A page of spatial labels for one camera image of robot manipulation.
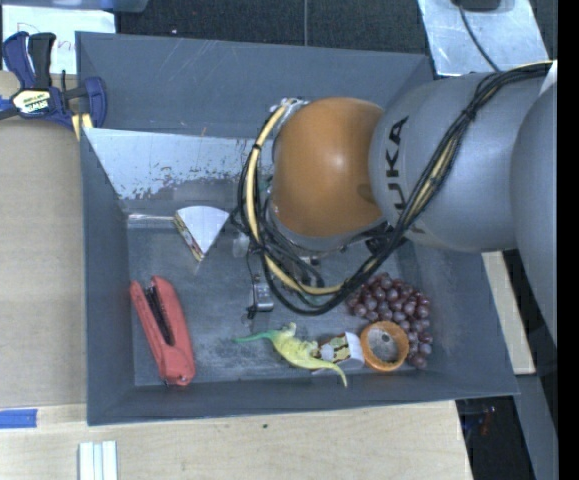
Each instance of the gray bin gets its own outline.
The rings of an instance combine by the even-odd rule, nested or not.
[[[198,202],[230,209],[236,177],[183,176],[163,182],[161,190],[134,196],[114,186],[115,172],[140,164],[167,141],[168,147],[179,142],[183,157],[185,141],[176,135],[254,137],[269,106],[283,97],[350,96],[386,106],[432,78],[426,57],[90,33],[79,35],[78,51],[80,76],[101,76],[109,96],[109,129],[81,139],[90,425],[518,392],[480,255],[411,243],[398,249],[383,269],[433,301],[435,349],[428,369],[403,366],[377,374],[366,368],[349,374],[345,389],[335,374],[290,367],[267,341],[235,344],[232,338],[296,322],[299,337],[321,339],[342,331],[359,333],[365,320],[342,306],[321,317],[298,317],[276,302],[272,313],[258,315],[249,327],[243,316],[251,285],[244,258],[232,254],[234,229],[224,228],[198,267],[170,223],[128,218],[136,213],[171,216]],[[112,129],[151,135],[145,144],[124,145],[113,138]],[[115,160],[97,153],[110,140],[115,140]],[[143,175],[153,178],[153,173]],[[366,254],[362,247],[351,247],[323,264],[325,274],[335,278],[349,272]],[[186,388],[167,388],[158,379],[129,300],[130,281],[146,284],[154,274],[173,283],[189,325],[197,375]]]

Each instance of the tape roll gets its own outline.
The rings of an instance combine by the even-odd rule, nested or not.
[[[392,372],[409,354],[409,338],[399,325],[380,321],[368,325],[360,334],[365,364],[378,372]]]

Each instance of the small toy figure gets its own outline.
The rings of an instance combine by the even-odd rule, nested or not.
[[[263,331],[244,338],[236,338],[234,341],[236,343],[244,343],[266,338],[271,341],[278,353],[292,365],[309,370],[320,368],[335,370],[342,378],[344,386],[347,387],[347,377],[337,364],[314,357],[313,353],[318,350],[318,343],[315,341],[301,341],[295,335],[296,324],[292,322],[280,330]]]

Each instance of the cable bundle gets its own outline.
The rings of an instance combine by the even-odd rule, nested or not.
[[[407,230],[441,189],[451,171],[462,138],[471,121],[476,119],[478,111],[504,86],[545,76],[550,66],[550,61],[520,66],[509,71],[492,73],[480,81],[471,102],[451,124],[438,144],[398,221],[395,225],[388,226],[386,230],[367,236],[367,240],[373,238],[380,244],[380,247],[373,248],[374,252],[370,252],[369,257],[353,275],[333,286],[324,286],[319,272],[300,258],[289,240],[275,228],[273,223],[268,221],[269,197],[263,200],[261,196],[258,179],[260,152],[285,112],[297,102],[297,100],[284,100],[265,121],[251,149],[238,184],[238,207],[232,214],[232,222],[250,239],[248,254],[262,255],[262,267],[273,294],[289,309],[303,315],[321,315],[343,302],[363,283],[366,283],[391,253],[403,243]],[[284,266],[287,262],[291,262],[303,275],[315,277],[317,286],[303,284]],[[291,289],[309,309],[299,307],[289,301],[277,286],[278,281]]]

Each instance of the grapes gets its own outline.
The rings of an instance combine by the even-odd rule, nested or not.
[[[353,308],[353,312],[356,316],[366,316],[367,307],[364,304],[357,304],[356,307]]]
[[[389,302],[397,301],[398,297],[400,297],[400,294],[398,293],[398,290],[396,290],[395,288],[389,288],[389,290],[387,290],[387,294],[386,294],[385,298]]]
[[[380,319],[380,315],[375,311],[368,311],[367,312],[367,320],[370,322],[377,322]]]
[[[346,307],[356,316],[370,322],[393,321],[407,333],[407,361],[424,370],[432,352],[431,302],[414,286],[402,279],[392,279],[383,272],[373,275],[345,300]]]

